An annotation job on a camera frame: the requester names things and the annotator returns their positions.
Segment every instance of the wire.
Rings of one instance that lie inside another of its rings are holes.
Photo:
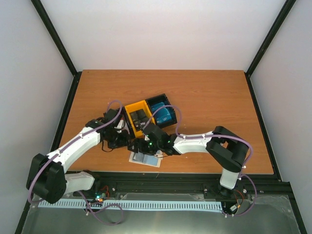
[[[100,189],[100,191],[103,191],[106,189],[105,195],[106,195],[106,199],[109,199],[109,192],[108,192],[108,186],[105,185],[103,188]]]
[[[201,135],[201,136],[182,136],[182,135],[180,135],[180,134],[178,133],[178,129],[179,129],[180,124],[181,124],[181,122],[182,122],[182,112],[181,112],[181,110],[180,110],[177,106],[175,106],[175,105],[164,105],[164,106],[159,107],[159,108],[152,114],[152,116],[149,118],[149,120],[146,122],[145,126],[143,127],[143,130],[144,130],[144,128],[146,128],[146,126],[151,122],[151,120],[152,120],[152,118],[154,117],[154,115],[155,115],[159,110],[161,110],[161,109],[163,109],[163,108],[166,108],[166,107],[175,108],[175,109],[179,112],[179,121],[177,122],[176,128],[175,128],[175,134],[176,134],[177,137],[180,137],[180,138],[182,138],[182,139],[202,139],[203,137],[207,137],[207,138],[208,138],[208,137],[220,137],[220,138],[227,138],[227,139],[237,140],[237,141],[242,142],[242,143],[244,143],[245,145],[247,145],[247,147],[250,149],[250,153],[249,153],[249,155],[247,156],[247,158],[245,159],[245,161],[243,162],[242,167],[244,167],[244,166],[246,165],[246,163],[251,159],[251,157],[252,157],[252,155],[253,155],[253,153],[254,153],[253,147],[251,146],[250,143],[248,143],[247,141],[245,141],[245,140],[243,140],[243,139],[241,139],[241,138],[239,138],[239,137],[228,136],[228,135],[219,135],[219,134],[210,134],[210,135],[204,134],[204,135]],[[235,215],[235,216],[242,216],[242,215],[246,214],[247,212],[249,212],[249,211],[253,208],[253,206],[254,206],[254,204],[255,204],[255,200],[256,200],[256,198],[257,198],[257,189],[256,189],[256,187],[255,187],[255,185],[254,185],[254,182],[250,179],[250,177],[249,177],[248,175],[242,174],[242,171],[238,174],[238,177],[239,177],[239,178],[246,177],[246,178],[251,182],[251,184],[253,185],[254,192],[255,192],[254,201],[253,201],[253,203],[251,204],[251,206],[250,206],[245,212],[243,212],[243,213],[241,213],[241,214]]]
[[[240,203],[240,205],[243,203],[244,201],[244,196],[243,194],[239,191],[239,190],[235,190],[237,193],[239,193],[239,195],[242,197],[242,202]]]
[[[234,197],[235,197],[235,200],[236,200],[237,208],[239,208],[240,204],[238,204],[238,199],[237,199],[237,196],[236,196],[236,195],[234,195]]]
[[[242,175],[241,175],[241,178],[242,178],[242,177],[246,177],[246,178],[250,181],[250,183],[252,184],[253,189],[254,189],[254,200],[253,200],[252,204],[250,205],[250,207],[249,207],[247,210],[245,210],[243,213],[235,214],[235,215],[233,215],[233,217],[239,217],[239,216],[242,216],[242,215],[247,214],[247,213],[254,207],[255,201],[257,200],[257,188],[255,187],[254,182],[253,182],[252,179],[251,179],[248,175],[246,175],[246,174],[242,174]]]
[[[38,201],[33,201],[32,198],[31,198],[31,195],[32,195],[32,192],[33,192],[33,189],[34,189],[34,186],[35,186],[35,183],[36,181],[38,180],[39,176],[42,174],[42,172],[44,171],[44,169],[46,169],[46,167],[55,159],[59,156],[59,154],[55,154],[52,158],[50,158],[44,165],[43,167],[41,167],[41,169],[38,171],[38,173],[36,174],[33,182],[30,184],[29,186],[29,190],[28,190],[28,196],[27,196],[27,200],[30,204],[38,204],[40,202],[43,201],[43,199],[40,199]]]
[[[115,121],[115,119],[118,118],[118,116],[120,115],[121,113],[121,109],[122,109],[122,103],[121,101],[119,100],[113,100],[111,101],[110,103],[108,103],[108,107],[107,107],[107,110],[109,110],[110,106],[115,103],[115,102],[118,102],[120,107],[119,107],[119,111],[117,113],[117,115],[111,120],[111,121],[108,121],[107,123],[104,123],[103,125],[97,127],[97,128],[94,128],[86,133],[83,133],[82,136],[78,136],[74,139],[72,139],[70,142],[68,142],[64,147],[62,147],[60,150],[59,150],[59,154],[55,154],[52,158],[50,158],[43,166],[42,168],[38,171],[38,173],[36,174],[34,180],[31,182],[30,186],[29,186],[29,190],[28,190],[28,196],[27,196],[27,200],[30,204],[37,204],[39,202],[42,202],[43,199],[40,199],[39,201],[33,201],[32,200],[32,193],[33,193],[33,189],[34,189],[34,186],[35,186],[35,183],[37,182],[39,176],[42,174],[42,172],[44,171],[44,169],[46,169],[46,167],[55,159],[57,158],[58,156],[60,156],[61,153],[63,153],[69,146],[71,146],[72,144],[74,144],[77,140],[81,139],[82,137],[92,133],[92,132],[95,132],[97,131],[98,129],[101,129],[101,128],[105,128],[107,125],[111,124],[112,122]]]
[[[154,157],[156,157],[156,158],[163,158],[163,157],[169,157],[169,156],[172,156],[172,155],[165,155],[165,156],[162,156],[162,157],[157,157],[157,156],[154,155]]]
[[[156,141],[156,146],[161,149],[161,151],[164,151],[163,148],[159,146],[159,141]]]
[[[109,153],[109,152],[111,152],[111,151],[113,151],[113,150],[114,150],[114,149],[111,149],[110,151],[104,150],[104,140],[102,141],[102,151]]]
[[[202,136],[183,136],[183,135],[180,135],[178,133],[178,129],[180,127],[180,124],[182,122],[182,112],[181,110],[175,106],[175,105],[164,105],[164,106],[161,106],[159,107],[153,114],[152,116],[149,118],[149,120],[146,122],[145,126],[143,127],[143,130],[146,128],[146,126],[152,121],[152,118],[154,117],[154,115],[160,111],[161,109],[163,108],[166,108],[166,107],[172,107],[172,108],[175,108],[178,112],[179,112],[179,121],[177,122],[176,124],[176,128],[175,128],[175,134],[179,137],[179,138],[182,138],[182,139],[202,139],[203,137],[221,137],[221,138],[227,138],[227,139],[232,139],[232,140],[237,140],[237,141],[240,141],[242,143],[244,143],[245,145],[247,145],[247,147],[250,149],[250,153],[249,155],[247,156],[247,158],[245,159],[242,167],[244,167],[246,165],[246,163],[251,159],[253,153],[254,153],[254,149],[253,147],[251,146],[250,143],[248,143],[247,141],[243,140],[242,138],[239,138],[239,137],[235,137],[235,136],[228,136],[228,135],[219,135],[219,134],[210,134],[210,135],[202,135]]]
[[[116,224],[119,224],[119,223],[123,220],[123,213],[124,213],[124,212],[123,212],[123,209],[122,209],[122,207],[121,207],[120,205],[118,205],[117,203],[113,203],[113,204],[107,205],[107,206],[103,207],[102,209],[100,209],[99,211],[94,212],[94,211],[92,210],[92,208],[91,208],[91,205],[94,205],[94,204],[104,204],[104,203],[103,203],[103,202],[94,202],[94,203],[92,203],[92,204],[89,204],[89,202],[88,202],[87,198],[84,196],[84,194],[83,194],[81,191],[77,191],[77,192],[82,196],[83,200],[85,200],[86,205],[87,205],[87,209],[89,210],[89,212],[90,212],[90,213],[93,215],[93,217],[96,218],[99,222],[101,222],[101,223],[103,223],[103,224],[105,224],[105,225],[108,225],[108,226],[114,226],[114,225],[116,225]],[[103,212],[103,211],[105,211],[107,208],[112,207],[112,206],[117,206],[117,207],[120,209],[120,211],[121,211],[121,218],[120,218],[120,220],[118,220],[116,223],[106,223],[106,222],[100,220],[99,217],[98,217],[96,214],[98,214],[98,213],[100,213],[100,212]]]

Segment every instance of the blue object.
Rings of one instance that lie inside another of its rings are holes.
[[[141,162],[147,165],[157,166],[158,158],[154,155],[145,155],[141,152],[136,153],[132,159],[133,161]]]
[[[162,107],[164,105],[165,105],[165,103],[163,103],[163,102],[160,102],[160,103],[157,103],[155,105],[152,105],[151,106],[152,112],[154,113],[159,107]],[[155,118],[157,124],[165,123],[167,121],[172,120],[171,114],[170,114],[170,112],[168,111],[167,108],[163,108],[160,111],[158,111],[154,115],[154,118]]]

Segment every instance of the red wire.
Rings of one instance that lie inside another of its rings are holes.
[[[106,189],[106,192],[105,192],[105,195],[106,195],[106,198],[109,198],[109,192],[108,192],[108,186],[105,185],[103,188],[100,189],[100,191],[103,191]]]
[[[236,196],[236,195],[234,195],[234,197],[235,197],[236,203],[238,204],[237,196]]]
[[[242,202],[241,202],[241,204],[243,203],[243,201],[244,201],[244,196],[243,196],[243,194],[239,191],[239,190],[235,190],[236,192],[238,192],[239,194],[240,194],[240,196],[242,197]]]

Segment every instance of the black bracket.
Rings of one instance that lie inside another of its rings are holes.
[[[204,199],[215,199],[217,201],[233,201],[235,196],[240,199],[241,196],[237,191],[240,191],[244,199],[247,199],[248,194],[244,193],[245,186],[243,183],[236,183],[234,189],[229,190],[222,187],[219,183],[219,180],[216,180],[215,183],[203,184],[203,194]]]
[[[29,189],[36,174],[49,160],[47,156],[37,154],[30,166],[26,188]],[[40,196],[47,202],[53,204],[62,198],[66,190],[64,168],[59,163],[52,161],[41,173],[36,181],[33,193]]]
[[[222,126],[217,126],[213,131],[213,134],[240,138]],[[228,143],[226,148],[222,146],[225,142]],[[242,165],[248,152],[248,146],[237,140],[213,137],[207,143],[206,150],[224,169],[238,173],[242,169]]]

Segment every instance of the yellow container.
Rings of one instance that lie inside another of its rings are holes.
[[[131,116],[130,116],[130,113],[131,112],[134,112],[134,111],[137,111],[137,110],[140,110],[140,109],[143,109],[147,118],[150,118],[152,116],[152,112],[150,111],[150,108],[149,106],[147,105],[147,102],[145,100],[143,101],[138,101],[136,103],[133,103],[133,104],[130,104],[130,105],[126,105],[125,106],[125,110],[126,110],[126,113],[128,115],[128,118],[130,120],[130,123],[131,123],[131,126],[132,126],[132,129],[133,129],[133,132],[135,134],[136,137],[141,137],[143,136],[143,132],[140,130],[140,131],[137,131],[134,124],[133,124],[133,121],[131,119]]]

